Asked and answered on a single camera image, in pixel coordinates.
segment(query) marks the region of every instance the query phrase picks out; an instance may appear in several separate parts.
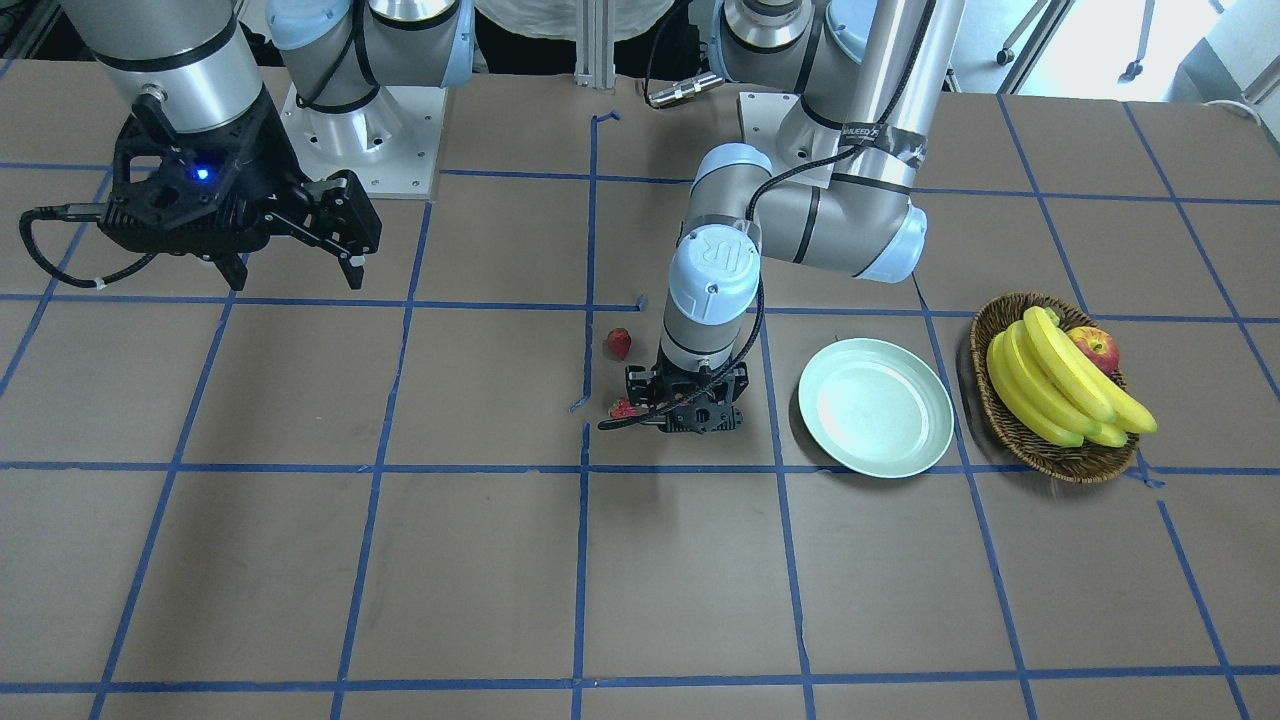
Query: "white cable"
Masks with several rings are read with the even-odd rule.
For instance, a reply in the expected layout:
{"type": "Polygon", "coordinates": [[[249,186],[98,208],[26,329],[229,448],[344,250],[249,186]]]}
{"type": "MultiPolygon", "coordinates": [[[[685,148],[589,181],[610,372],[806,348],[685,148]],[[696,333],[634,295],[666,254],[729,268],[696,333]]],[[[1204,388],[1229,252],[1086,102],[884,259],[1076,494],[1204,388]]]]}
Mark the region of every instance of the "white cable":
{"type": "Polygon", "coordinates": [[[1236,100],[1210,100],[1208,102],[1204,102],[1204,105],[1211,108],[1226,108],[1236,115],[1253,118],[1253,122],[1257,123],[1258,127],[1262,127],[1262,117],[1258,115],[1258,111],[1254,110],[1252,105],[1245,102],[1239,102],[1236,100]]]}

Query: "bunch of bananas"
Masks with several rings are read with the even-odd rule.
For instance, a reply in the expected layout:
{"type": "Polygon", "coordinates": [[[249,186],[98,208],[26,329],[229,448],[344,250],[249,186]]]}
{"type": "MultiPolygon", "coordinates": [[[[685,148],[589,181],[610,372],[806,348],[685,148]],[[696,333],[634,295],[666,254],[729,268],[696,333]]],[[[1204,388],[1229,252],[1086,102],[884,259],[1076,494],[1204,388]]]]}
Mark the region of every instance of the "bunch of bananas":
{"type": "Polygon", "coordinates": [[[1123,447],[1156,419],[1080,352],[1044,307],[1028,307],[987,346],[996,395],[1028,429],[1059,447],[1123,447]]]}

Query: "wicker basket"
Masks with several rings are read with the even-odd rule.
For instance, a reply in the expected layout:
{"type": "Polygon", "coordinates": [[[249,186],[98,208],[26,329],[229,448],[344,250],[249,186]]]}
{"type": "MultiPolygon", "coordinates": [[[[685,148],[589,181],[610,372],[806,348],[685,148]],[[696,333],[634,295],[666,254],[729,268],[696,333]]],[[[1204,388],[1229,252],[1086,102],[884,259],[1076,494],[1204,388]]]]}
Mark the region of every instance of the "wicker basket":
{"type": "MultiPolygon", "coordinates": [[[[978,393],[982,396],[982,409],[996,432],[996,437],[1019,460],[1032,468],[1069,483],[1102,483],[1115,478],[1133,464],[1138,452],[1138,436],[1129,433],[1124,447],[1105,447],[1084,441],[1082,447],[1057,447],[1046,442],[1027,425],[1018,420],[1005,407],[987,377],[987,346],[1023,311],[1033,305],[1053,307],[1061,316],[1064,331],[1080,325],[1097,324],[1078,307],[1061,300],[1037,292],[1012,292],[992,300],[973,319],[969,328],[969,351],[973,354],[973,370],[977,377],[978,393]]],[[[1119,370],[1111,374],[1117,386],[1125,388],[1124,375],[1119,370]]]]}

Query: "light blue joint cap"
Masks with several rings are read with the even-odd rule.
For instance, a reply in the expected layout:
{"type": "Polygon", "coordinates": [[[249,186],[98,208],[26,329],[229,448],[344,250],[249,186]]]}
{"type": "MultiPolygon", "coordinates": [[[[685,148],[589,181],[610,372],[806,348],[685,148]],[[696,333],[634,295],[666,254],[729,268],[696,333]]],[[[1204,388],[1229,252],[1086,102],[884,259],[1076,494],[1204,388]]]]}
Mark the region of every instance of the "light blue joint cap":
{"type": "Polygon", "coordinates": [[[444,79],[440,87],[457,87],[471,79],[471,65],[475,56],[475,3],[462,0],[458,8],[458,24],[453,31],[453,47],[449,49],[449,63],[444,65],[444,79]]]}
{"type": "Polygon", "coordinates": [[[735,82],[728,74],[728,68],[724,67],[724,47],[721,45],[723,38],[721,37],[719,18],[723,9],[724,0],[716,0],[716,5],[712,8],[712,22],[708,26],[712,29],[707,38],[707,61],[713,73],[724,78],[726,82],[735,82]]]}
{"type": "Polygon", "coordinates": [[[920,252],[924,252],[924,233],[928,229],[929,220],[924,217],[924,210],[913,205],[893,240],[888,241],[879,258],[858,277],[882,283],[905,281],[920,261],[920,252]]]}
{"type": "Polygon", "coordinates": [[[744,163],[759,165],[764,168],[764,172],[773,174],[773,164],[769,163],[768,155],[745,142],[726,142],[712,147],[712,151],[703,158],[698,165],[698,177],[694,178],[694,184],[721,168],[744,163]]]}
{"type": "Polygon", "coordinates": [[[351,0],[270,0],[266,24],[280,50],[297,50],[320,40],[351,10],[351,0]]]}
{"type": "Polygon", "coordinates": [[[671,299],[686,318],[722,325],[755,301],[760,254],[742,231],[701,225],[680,240],[667,282],[671,299]]]}
{"type": "Polygon", "coordinates": [[[827,27],[836,38],[836,46],[858,64],[867,56],[867,38],[870,37],[874,18],[874,0],[831,0],[827,5],[827,27]]]}

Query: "white mounting plate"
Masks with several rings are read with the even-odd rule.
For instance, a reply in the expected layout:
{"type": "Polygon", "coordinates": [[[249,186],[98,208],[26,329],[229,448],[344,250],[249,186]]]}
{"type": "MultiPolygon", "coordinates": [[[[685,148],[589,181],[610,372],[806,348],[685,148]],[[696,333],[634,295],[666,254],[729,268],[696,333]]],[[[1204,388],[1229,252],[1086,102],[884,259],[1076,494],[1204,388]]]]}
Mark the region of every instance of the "white mounting plate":
{"type": "MultiPolygon", "coordinates": [[[[773,174],[808,163],[814,158],[783,158],[778,152],[778,127],[791,106],[800,100],[794,92],[739,92],[737,117],[742,129],[742,142],[769,156],[773,174]]],[[[791,178],[791,182],[827,187],[831,184],[831,165],[814,168],[791,178]]]]}
{"type": "MultiPolygon", "coordinates": [[[[404,110],[404,120],[412,137],[406,145],[416,151],[390,155],[369,165],[349,165],[360,176],[370,197],[399,200],[430,200],[435,195],[436,160],[440,154],[440,135],[444,131],[444,106],[448,91],[442,87],[387,87],[404,110]]],[[[314,179],[324,179],[347,165],[335,165],[311,147],[310,127],[298,110],[294,97],[297,88],[289,86],[280,120],[298,155],[302,172],[314,179]]]]}

